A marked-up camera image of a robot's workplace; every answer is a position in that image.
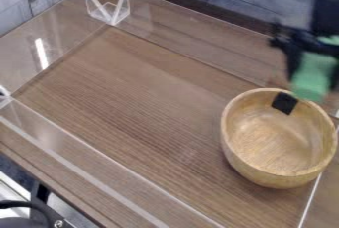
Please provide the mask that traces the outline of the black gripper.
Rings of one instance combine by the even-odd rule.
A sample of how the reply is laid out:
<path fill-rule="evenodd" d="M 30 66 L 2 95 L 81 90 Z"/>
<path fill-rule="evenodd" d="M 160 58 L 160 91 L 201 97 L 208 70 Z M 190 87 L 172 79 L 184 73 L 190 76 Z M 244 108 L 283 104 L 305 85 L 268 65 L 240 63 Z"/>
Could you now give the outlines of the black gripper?
<path fill-rule="evenodd" d="M 268 44 L 284 51 L 287 79 L 292 80 L 296 74 L 303 51 L 332 56 L 329 63 L 329 90 L 336 88 L 339 82 L 339 38 L 336 36 L 316 36 L 312 32 L 272 23 Z"/>

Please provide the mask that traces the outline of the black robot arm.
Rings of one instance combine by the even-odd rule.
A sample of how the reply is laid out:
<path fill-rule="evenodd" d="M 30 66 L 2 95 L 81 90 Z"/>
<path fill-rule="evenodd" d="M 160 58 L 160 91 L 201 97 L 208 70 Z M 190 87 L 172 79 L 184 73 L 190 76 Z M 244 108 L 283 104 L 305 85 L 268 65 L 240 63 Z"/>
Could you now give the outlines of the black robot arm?
<path fill-rule="evenodd" d="M 272 23 L 268 43 L 285 55 L 293 91 L 333 90 L 339 84 L 339 0 L 313 0 L 307 29 Z"/>

